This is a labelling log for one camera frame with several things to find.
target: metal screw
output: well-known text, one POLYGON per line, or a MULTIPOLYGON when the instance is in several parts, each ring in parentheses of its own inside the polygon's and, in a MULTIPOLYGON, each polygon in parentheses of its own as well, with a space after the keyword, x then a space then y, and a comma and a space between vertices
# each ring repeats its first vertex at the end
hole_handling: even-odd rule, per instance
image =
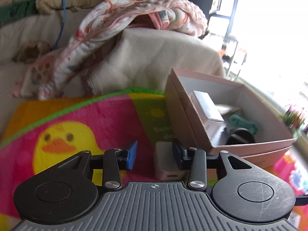
POLYGON ((120 183, 115 180, 110 180, 105 183, 105 186, 108 188, 117 188, 120 186, 120 183))
POLYGON ((205 183, 200 180, 193 180, 189 185, 193 188, 202 188, 205 186, 205 183))

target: open cardboard box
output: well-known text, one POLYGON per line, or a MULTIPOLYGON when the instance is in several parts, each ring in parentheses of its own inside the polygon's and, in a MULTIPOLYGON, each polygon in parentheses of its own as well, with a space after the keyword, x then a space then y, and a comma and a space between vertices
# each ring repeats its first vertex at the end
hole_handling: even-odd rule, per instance
POLYGON ((290 130, 245 85, 221 77, 173 68, 165 88, 165 99, 174 135, 184 146, 196 146, 208 154, 228 150, 260 167, 273 165, 295 139, 290 130), (259 125, 256 143, 219 145, 209 140, 205 127, 189 97, 193 90, 206 92, 215 104, 241 108, 244 117, 259 125))

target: gray ribbed plate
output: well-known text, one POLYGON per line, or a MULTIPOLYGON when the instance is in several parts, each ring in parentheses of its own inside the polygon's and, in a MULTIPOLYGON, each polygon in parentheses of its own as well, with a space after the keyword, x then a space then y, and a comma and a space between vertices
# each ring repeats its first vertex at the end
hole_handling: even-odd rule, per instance
POLYGON ((129 182, 106 193, 88 215, 71 223, 42 225, 22 221, 15 231, 295 231, 286 220, 267 225, 234 221, 218 211, 202 192, 180 182, 129 182))

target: window sill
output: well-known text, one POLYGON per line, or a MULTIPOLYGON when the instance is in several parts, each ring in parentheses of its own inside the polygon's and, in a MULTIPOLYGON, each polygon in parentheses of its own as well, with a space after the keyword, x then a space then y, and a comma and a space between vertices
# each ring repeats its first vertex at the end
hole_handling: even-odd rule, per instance
MULTIPOLYGON (((244 79, 238 78, 237 81, 245 84, 248 88, 250 88, 250 90, 252 90, 259 97, 259 99, 272 111, 272 113, 276 117, 281 118, 281 116, 284 114, 284 111, 279 105, 277 105, 268 96, 263 94, 256 87, 254 87, 253 85, 251 85, 244 79)), ((295 142, 293 147, 300 153, 303 160, 306 161, 306 163, 308 163, 308 137, 307 135, 305 134, 301 135, 298 138, 298 140, 295 142)))

